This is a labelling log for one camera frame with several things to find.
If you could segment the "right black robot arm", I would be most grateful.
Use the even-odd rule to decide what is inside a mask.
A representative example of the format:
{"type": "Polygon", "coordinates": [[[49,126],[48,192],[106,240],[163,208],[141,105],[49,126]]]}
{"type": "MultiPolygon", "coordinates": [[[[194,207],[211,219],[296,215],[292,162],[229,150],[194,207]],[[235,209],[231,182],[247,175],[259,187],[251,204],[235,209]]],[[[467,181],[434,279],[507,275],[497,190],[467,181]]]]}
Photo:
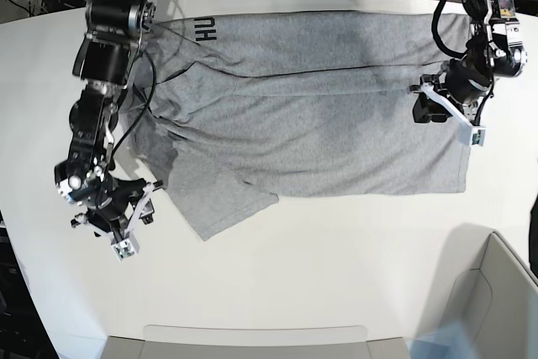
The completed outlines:
{"type": "Polygon", "coordinates": [[[137,221],[152,221],[150,203],[161,182],[113,176],[122,144],[113,131],[126,99],[131,70],[145,56],[156,0],[84,0],[87,32],[72,74],[85,83],[71,107],[67,158],[55,166],[55,185],[68,202],[86,207],[72,226],[87,225],[99,236],[120,242],[137,221]]]}

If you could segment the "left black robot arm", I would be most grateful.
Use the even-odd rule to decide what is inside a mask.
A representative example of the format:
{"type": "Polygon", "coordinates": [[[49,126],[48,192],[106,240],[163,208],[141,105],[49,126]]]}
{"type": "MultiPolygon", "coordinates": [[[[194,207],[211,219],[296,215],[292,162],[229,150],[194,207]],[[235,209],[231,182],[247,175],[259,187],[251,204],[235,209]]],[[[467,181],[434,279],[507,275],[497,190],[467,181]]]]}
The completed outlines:
{"type": "Polygon", "coordinates": [[[424,75],[413,87],[419,96],[413,109],[414,122],[444,123],[457,113],[474,126],[481,123],[485,103],[493,96],[500,77],[517,77],[527,62],[514,0],[462,0],[470,17],[470,38],[464,51],[448,48],[439,23],[447,0],[434,11],[431,33],[437,47],[450,60],[441,71],[424,75]]]}

